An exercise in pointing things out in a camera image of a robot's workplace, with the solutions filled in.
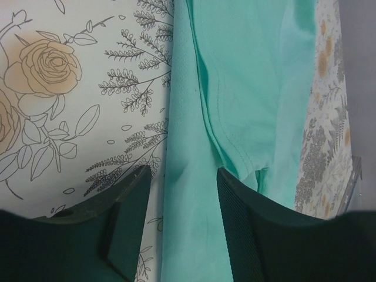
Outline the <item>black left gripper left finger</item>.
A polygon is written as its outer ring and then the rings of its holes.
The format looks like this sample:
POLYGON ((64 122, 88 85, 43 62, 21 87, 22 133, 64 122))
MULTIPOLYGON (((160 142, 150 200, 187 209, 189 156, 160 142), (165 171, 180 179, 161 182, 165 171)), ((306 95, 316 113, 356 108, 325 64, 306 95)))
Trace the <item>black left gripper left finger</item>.
POLYGON ((151 169, 54 216, 1 211, 2 281, 133 281, 151 187, 151 169))

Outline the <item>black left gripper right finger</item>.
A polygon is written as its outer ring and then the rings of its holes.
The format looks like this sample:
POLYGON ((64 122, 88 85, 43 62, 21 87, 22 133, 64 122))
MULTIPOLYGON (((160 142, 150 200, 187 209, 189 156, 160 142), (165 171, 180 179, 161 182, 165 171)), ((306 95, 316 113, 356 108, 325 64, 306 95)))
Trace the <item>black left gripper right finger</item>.
POLYGON ((225 169, 217 188, 234 281, 374 281, 375 213, 329 220, 286 208, 225 169))

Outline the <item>clear plastic bin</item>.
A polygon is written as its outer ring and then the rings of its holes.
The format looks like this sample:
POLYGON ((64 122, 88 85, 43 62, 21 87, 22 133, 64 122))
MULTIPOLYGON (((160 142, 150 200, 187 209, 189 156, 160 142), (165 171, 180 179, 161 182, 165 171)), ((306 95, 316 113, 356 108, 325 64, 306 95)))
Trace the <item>clear plastic bin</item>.
POLYGON ((352 172, 338 208, 337 215, 362 210, 362 162, 361 157, 352 157, 352 172))

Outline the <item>teal t shirt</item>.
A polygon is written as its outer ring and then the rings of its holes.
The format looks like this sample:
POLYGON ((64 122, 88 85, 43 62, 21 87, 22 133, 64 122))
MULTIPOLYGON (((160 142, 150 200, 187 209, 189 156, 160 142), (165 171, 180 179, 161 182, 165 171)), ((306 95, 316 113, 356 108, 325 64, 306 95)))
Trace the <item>teal t shirt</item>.
POLYGON ((176 1, 162 281, 231 281, 216 174, 294 207, 315 1, 176 1))

